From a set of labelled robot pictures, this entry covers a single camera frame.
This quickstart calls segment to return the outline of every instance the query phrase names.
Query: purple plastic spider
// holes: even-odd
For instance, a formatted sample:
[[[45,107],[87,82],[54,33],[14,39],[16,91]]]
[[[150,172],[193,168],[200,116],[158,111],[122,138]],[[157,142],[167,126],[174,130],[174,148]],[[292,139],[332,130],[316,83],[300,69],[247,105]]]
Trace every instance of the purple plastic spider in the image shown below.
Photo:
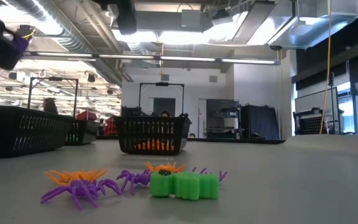
[[[193,170],[191,170],[192,172],[196,171],[197,167],[194,167]],[[206,168],[202,169],[200,174],[208,174],[208,172],[206,171]],[[222,170],[219,170],[219,183],[222,182],[222,180],[224,179],[224,177],[226,176],[227,171],[222,175]]]
[[[147,169],[143,171],[143,174],[133,174],[131,172],[129,172],[128,170],[123,170],[121,172],[121,174],[116,178],[116,180],[121,179],[121,178],[125,178],[124,183],[121,186],[121,192],[124,191],[125,186],[128,183],[128,180],[131,181],[131,194],[135,195],[135,184],[141,183],[144,186],[147,186],[147,184],[149,184],[150,182],[150,175],[152,173]]]
[[[122,194],[117,183],[111,179],[100,180],[96,185],[96,180],[90,182],[88,180],[73,180],[70,183],[70,186],[60,186],[53,190],[48,191],[45,195],[41,197],[41,203],[45,203],[50,199],[54,198],[57,195],[67,191],[71,194],[73,201],[77,208],[82,209],[78,197],[86,197],[88,201],[96,208],[97,204],[93,200],[93,196],[99,198],[98,191],[102,191],[103,195],[106,195],[106,190],[104,186],[112,189],[117,194]]]

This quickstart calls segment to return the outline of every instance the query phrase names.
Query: gray table surface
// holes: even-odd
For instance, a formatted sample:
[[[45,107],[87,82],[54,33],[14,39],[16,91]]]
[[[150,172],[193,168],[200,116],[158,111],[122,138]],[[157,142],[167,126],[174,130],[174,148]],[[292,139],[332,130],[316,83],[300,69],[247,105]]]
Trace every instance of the gray table surface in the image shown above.
[[[80,200],[82,211],[68,193],[40,204],[40,196],[54,187],[47,170],[107,169],[104,177],[113,179],[123,169],[144,170],[146,161],[229,173],[219,200],[152,198],[147,187],[138,187],[135,196],[109,190],[96,201],[98,208]],[[358,156],[296,150],[293,144],[208,142],[188,142],[177,157],[133,156],[123,154],[117,141],[96,141],[0,159],[0,223],[358,224]]]

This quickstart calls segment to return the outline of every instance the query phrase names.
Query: black wire basket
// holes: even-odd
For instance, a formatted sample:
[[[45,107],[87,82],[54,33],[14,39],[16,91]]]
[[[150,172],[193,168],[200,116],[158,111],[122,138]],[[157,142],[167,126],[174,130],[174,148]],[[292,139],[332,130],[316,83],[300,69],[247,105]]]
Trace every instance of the black wire basket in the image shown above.
[[[0,106],[0,157],[52,151],[65,144],[73,118],[16,106]]]
[[[114,119],[121,151],[128,154],[177,155],[186,146],[191,124],[187,116]]]
[[[81,146],[92,143],[98,135],[99,123],[85,120],[74,120],[66,137],[67,146]]]

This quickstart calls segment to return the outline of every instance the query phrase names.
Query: red object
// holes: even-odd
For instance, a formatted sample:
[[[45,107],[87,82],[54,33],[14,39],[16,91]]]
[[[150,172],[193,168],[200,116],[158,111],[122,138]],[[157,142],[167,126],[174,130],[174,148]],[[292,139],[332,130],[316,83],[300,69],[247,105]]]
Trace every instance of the red object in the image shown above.
[[[106,120],[106,127],[104,129],[104,135],[117,135],[117,126],[116,122],[114,121],[114,117],[111,117]]]
[[[94,113],[90,113],[88,111],[84,111],[77,115],[76,117],[78,120],[84,120],[84,121],[96,121],[98,117]]]

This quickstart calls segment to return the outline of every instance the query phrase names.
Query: green block toy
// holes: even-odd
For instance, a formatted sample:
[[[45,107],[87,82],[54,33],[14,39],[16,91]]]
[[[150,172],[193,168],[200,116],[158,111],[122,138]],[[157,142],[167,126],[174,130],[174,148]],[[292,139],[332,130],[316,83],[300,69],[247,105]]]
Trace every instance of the green block toy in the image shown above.
[[[150,193],[154,197],[175,195],[187,200],[218,199],[219,177],[194,172],[171,174],[167,170],[160,170],[150,177]]]

